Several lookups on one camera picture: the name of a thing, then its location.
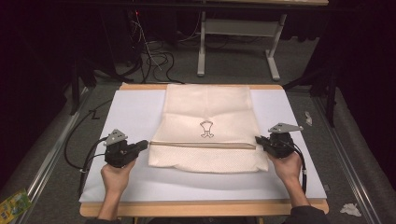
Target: wrist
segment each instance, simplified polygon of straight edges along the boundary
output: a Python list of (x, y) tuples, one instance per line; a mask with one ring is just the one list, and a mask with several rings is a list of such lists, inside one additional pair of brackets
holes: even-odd
[(311, 205), (297, 177), (282, 179), (282, 181), (289, 193), (292, 207)]
[(116, 220), (121, 195), (122, 193), (118, 191), (106, 191), (105, 199), (97, 218), (109, 221)]

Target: aluminum rail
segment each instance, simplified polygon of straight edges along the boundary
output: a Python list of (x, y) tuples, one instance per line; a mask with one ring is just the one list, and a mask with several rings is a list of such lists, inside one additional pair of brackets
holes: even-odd
[(361, 208), (367, 223), (381, 224), (382, 222), (375, 211), (374, 205), (372, 204), (369, 195), (367, 194), (367, 190), (356, 173), (355, 168), (353, 167), (352, 162), (347, 155), (347, 151), (344, 149), (336, 130), (327, 121), (323, 103), (318, 97), (313, 97), (312, 99), (335, 144), (338, 159), (341, 162), (341, 166), (344, 170), (346, 178), (350, 187), (352, 188), (353, 193), (355, 194), (359, 207)]
[(78, 111), (75, 113), (75, 115), (69, 118), (55, 145), (49, 151), (46, 159), (44, 159), (43, 163), (38, 169), (38, 172), (35, 175), (32, 184), (27, 190), (27, 194), (32, 201), (31, 207), (25, 213), (12, 220), (10, 224), (24, 224), (28, 222), (29, 216), (32, 214), (33, 209), (35, 208), (35, 204), (37, 203), (42, 191), (44, 190), (44, 187), (46, 187), (47, 182), (50, 179), (50, 175), (52, 174), (52, 171), (55, 168), (57, 161), (62, 154), (62, 151), (64, 149), (64, 142), (78, 119), (80, 109), (87, 102), (91, 93), (92, 91), (90, 91), (87, 87), (83, 89), (81, 93), (81, 104), (78, 108)]

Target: folded cloth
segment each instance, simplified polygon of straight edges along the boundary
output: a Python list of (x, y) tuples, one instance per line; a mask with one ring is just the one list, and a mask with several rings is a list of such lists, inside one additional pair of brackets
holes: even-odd
[(200, 173), (268, 170), (248, 87), (168, 85), (148, 164)]

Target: sleeve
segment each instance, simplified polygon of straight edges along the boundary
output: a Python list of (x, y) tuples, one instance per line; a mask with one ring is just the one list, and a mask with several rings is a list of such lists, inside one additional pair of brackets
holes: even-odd
[(85, 224), (121, 224), (120, 220), (108, 221), (102, 219), (88, 219), (85, 221)]
[(312, 206), (293, 207), (284, 224), (330, 224), (322, 210)]

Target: wire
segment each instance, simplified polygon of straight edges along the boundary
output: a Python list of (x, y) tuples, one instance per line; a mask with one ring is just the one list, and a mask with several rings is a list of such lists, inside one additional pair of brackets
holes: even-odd
[(155, 60), (152, 59), (152, 57), (151, 57), (151, 53), (150, 53), (150, 51), (149, 51), (149, 46), (148, 46), (148, 42), (147, 42), (147, 40), (146, 40), (145, 32), (143, 31), (143, 28), (142, 28), (142, 26), (141, 26), (141, 24), (140, 24), (139, 17), (137, 16), (137, 11), (136, 11), (135, 13), (136, 13), (136, 20), (137, 20), (137, 22), (135, 22), (135, 21), (133, 21), (133, 22), (134, 22), (135, 24), (137, 24), (137, 25), (140, 27), (140, 30), (142, 31), (143, 39), (144, 39), (144, 41), (145, 41), (146, 49), (148, 50), (148, 55), (149, 55), (150, 59), (151, 59), (152, 61), (154, 61), (155, 64), (157, 64), (157, 63), (155, 62)]
[(141, 82), (142, 84), (146, 84), (147, 83), (147, 79), (149, 78), (150, 69), (151, 69), (151, 59), (148, 58), (148, 71), (147, 71), (146, 75), (145, 75), (145, 73), (143, 71), (143, 68), (141, 69), (142, 70), (142, 76), (143, 76), (143, 80)]
[(149, 45), (151, 45), (151, 44), (156, 44), (156, 43), (160, 43), (160, 46), (157, 47), (156, 49), (150, 49), (151, 52), (152, 52), (152, 51), (156, 51), (156, 50), (158, 50), (158, 49), (162, 49), (162, 48), (163, 48), (163, 42), (164, 42), (164, 41), (155, 41), (155, 40), (154, 40), (154, 41), (148, 42)]
[(183, 42), (180, 42), (180, 44), (187, 47), (197, 46), (201, 43), (201, 40), (197, 39), (197, 37), (199, 37), (199, 35), (195, 36), (194, 38), (183, 40)]
[(224, 38), (225, 38), (225, 42), (222, 45), (220, 45), (219, 47), (210, 47), (210, 46), (208, 46), (207, 45), (208, 41), (205, 42), (205, 47), (207, 47), (208, 49), (222, 49), (228, 44), (228, 42), (230, 40), (230, 38), (228, 36), (225, 36)]
[[(170, 67), (169, 67), (168, 69), (166, 69), (166, 71), (165, 71), (165, 75), (166, 75), (166, 78), (167, 78), (168, 80), (161, 80), (161, 79), (159, 79), (159, 78), (157, 77), (157, 74), (156, 74), (156, 71), (157, 71), (157, 68), (158, 68), (158, 67), (154, 67), (154, 69), (153, 69), (153, 75), (154, 75), (154, 78), (155, 78), (156, 80), (158, 80), (158, 81), (160, 81), (160, 82), (171, 82), (171, 83), (185, 84), (185, 83), (182, 82), (182, 81), (179, 81), (179, 80), (176, 80), (176, 79), (172, 79), (172, 78), (169, 77), (169, 72), (170, 72), (170, 70), (171, 70), (171, 69), (174, 67), (174, 65), (175, 65), (175, 58), (174, 58), (174, 55), (173, 55), (172, 53), (170, 53), (170, 52), (158, 52), (158, 53), (153, 53), (152, 55), (153, 55), (153, 57), (158, 57), (158, 58), (162, 58), (162, 59), (163, 59), (163, 61), (160, 63), (160, 65), (165, 65), (165, 64), (169, 63), (168, 56), (172, 59), (172, 60), (170, 61), (170, 62), (171, 62)], [(151, 62), (150, 59), (147, 59), (147, 60), (146, 60), (146, 63), (148, 64), (148, 66), (150, 66), (150, 62)]]
[(74, 168), (76, 168), (76, 169), (79, 169), (79, 170), (83, 169), (83, 167), (77, 166), (77, 165), (75, 165), (74, 163), (72, 163), (72, 162), (68, 159), (68, 157), (67, 157), (67, 146), (68, 146), (68, 144), (69, 144), (70, 138), (72, 137), (72, 135), (74, 134), (74, 132), (76, 131), (76, 129), (81, 125), (81, 123), (82, 123), (91, 113), (95, 113), (96, 110), (97, 110), (98, 108), (100, 108), (101, 106), (103, 106), (103, 105), (105, 105), (105, 104), (111, 102), (112, 100), (113, 100), (113, 99), (107, 100), (107, 101), (103, 102), (102, 104), (100, 104), (99, 106), (97, 106), (96, 108), (94, 108), (94, 109), (92, 109), (92, 110), (89, 110), (89, 113), (88, 113), (87, 115), (85, 115), (85, 116), (79, 121), (79, 123), (72, 129), (72, 131), (70, 132), (70, 134), (67, 136), (66, 141), (65, 141), (65, 143), (64, 143), (64, 159), (66, 160), (67, 164), (69, 164), (70, 166), (72, 166), (72, 167), (74, 167)]
[[(131, 75), (132, 73), (136, 72), (140, 67), (142, 67), (142, 65), (143, 65), (143, 60), (139, 56), (139, 58), (137, 59), (136, 63), (134, 64), (134, 67), (132, 69), (126, 71), (125, 73), (117, 74), (117, 79), (120, 80), (120, 81), (123, 81), (123, 82), (133, 82), (134, 81), (133, 79), (129, 79), (129, 78), (126, 78), (126, 77)], [(102, 76), (102, 75), (97, 74), (97, 73), (94, 73), (94, 75), (96, 77), (103, 78), (103, 79), (113, 79), (114, 78), (114, 76), (110, 76), (110, 77), (109, 76)]]
[(90, 162), (91, 160), (93, 160), (93, 158), (95, 158), (95, 157), (98, 157), (98, 156), (105, 156), (105, 155), (106, 155), (105, 153), (94, 155), (94, 156), (92, 156), (92, 157), (90, 157), (90, 158), (88, 159), (88, 162)]
[(82, 188), (85, 183), (85, 175), (87, 174), (87, 171), (88, 171), (87, 167), (88, 167), (89, 162), (91, 161), (90, 156), (91, 156), (92, 152), (96, 149), (96, 147), (99, 145), (99, 143), (106, 141), (106, 139), (107, 139), (107, 137), (103, 137), (103, 138), (97, 140), (91, 147), (87, 156), (85, 157), (84, 165), (82, 166), (82, 168), (80, 170), (81, 175), (79, 177), (78, 197), (81, 196), (81, 194), (82, 194)]
[(281, 143), (285, 144), (288, 147), (291, 147), (294, 149), (294, 151), (300, 156), (301, 159), (301, 163), (302, 163), (302, 173), (303, 173), (303, 184), (302, 184), (302, 189), (303, 192), (306, 193), (306, 181), (307, 181), (307, 177), (306, 177), (306, 166), (305, 166), (305, 159), (304, 159), (304, 155), (303, 152), (300, 150), (299, 147), (297, 147), (297, 145), (295, 145), (293, 143), (293, 146), (291, 146), (290, 144), (288, 144), (287, 142), (284, 141), (280, 141)]
[(198, 13), (198, 20), (197, 20), (197, 23), (195, 25), (194, 31), (191, 33), (191, 35), (189, 37), (187, 37), (185, 39), (178, 40), (178, 42), (187, 41), (187, 40), (194, 39), (195, 37), (199, 36), (199, 35), (195, 35), (195, 33), (198, 30), (198, 26), (199, 26), (200, 21), (201, 21), (201, 13)]
[(251, 40), (245, 41), (245, 40), (241, 40), (241, 39), (236, 39), (236, 38), (232, 38), (230, 37), (230, 40), (233, 42), (238, 42), (238, 43), (244, 43), (244, 44), (251, 44), (254, 42), (258, 42), (260, 40), (264, 39), (263, 36), (253, 36)]

